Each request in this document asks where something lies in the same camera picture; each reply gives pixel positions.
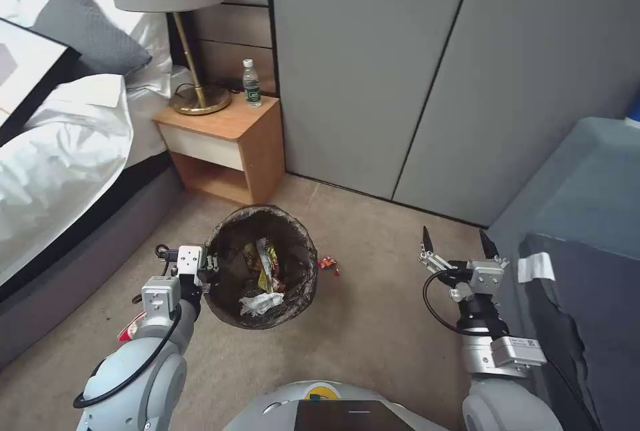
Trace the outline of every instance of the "wooden nightstand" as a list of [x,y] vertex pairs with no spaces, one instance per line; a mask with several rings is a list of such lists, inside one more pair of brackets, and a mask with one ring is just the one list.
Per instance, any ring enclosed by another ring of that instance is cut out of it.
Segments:
[[262,97],[247,106],[232,95],[226,109],[209,115],[153,116],[185,187],[244,203],[265,203],[285,173],[280,100]]

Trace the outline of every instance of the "white tag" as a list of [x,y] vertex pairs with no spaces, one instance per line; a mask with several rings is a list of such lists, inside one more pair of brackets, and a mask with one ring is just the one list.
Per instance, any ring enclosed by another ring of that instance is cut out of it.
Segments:
[[531,254],[528,258],[518,259],[518,282],[522,284],[536,278],[555,281],[548,253]]

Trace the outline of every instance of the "gray bed frame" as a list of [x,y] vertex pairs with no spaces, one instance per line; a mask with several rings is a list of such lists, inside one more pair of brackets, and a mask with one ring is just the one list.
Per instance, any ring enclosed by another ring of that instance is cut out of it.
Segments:
[[0,369],[102,286],[160,224],[182,191],[171,166],[65,257],[0,304],[0,334],[10,336],[0,346]]

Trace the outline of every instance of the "lamp base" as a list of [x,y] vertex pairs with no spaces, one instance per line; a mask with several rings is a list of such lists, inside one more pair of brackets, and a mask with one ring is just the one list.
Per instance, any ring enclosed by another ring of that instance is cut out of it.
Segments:
[[202,107],[195,87],[190,87],[180,94],[175,94],[169,105],[174,111],[187,115],[203,115],[222,111],[231,103],[231,94],[226,89],[217,86],[203,86],[202,94],[205,97],[205,106]]

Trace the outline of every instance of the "drawer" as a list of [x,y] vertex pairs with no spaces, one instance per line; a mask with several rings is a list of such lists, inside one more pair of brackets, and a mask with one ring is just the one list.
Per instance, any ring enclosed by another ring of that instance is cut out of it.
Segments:
[[240,147],[237,142],[163,124],[159,124],[159,127],[169,151],[243,171]]

